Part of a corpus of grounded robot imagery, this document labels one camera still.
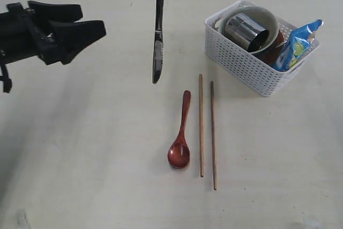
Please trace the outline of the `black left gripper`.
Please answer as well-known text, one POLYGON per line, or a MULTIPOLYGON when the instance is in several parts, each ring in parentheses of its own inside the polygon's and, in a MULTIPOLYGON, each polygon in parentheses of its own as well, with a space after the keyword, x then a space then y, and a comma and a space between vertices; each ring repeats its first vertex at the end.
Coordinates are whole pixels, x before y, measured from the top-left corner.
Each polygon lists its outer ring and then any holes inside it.
POLYGON ((58 62, 66 65, 106 36, 102 20, 75 22, 83 17, 79 4, 28 1, 29 8, 20 3, 6 7, 8 11, 1 13, 1 62, 4 64, 37 56, 46 65, 58 62))

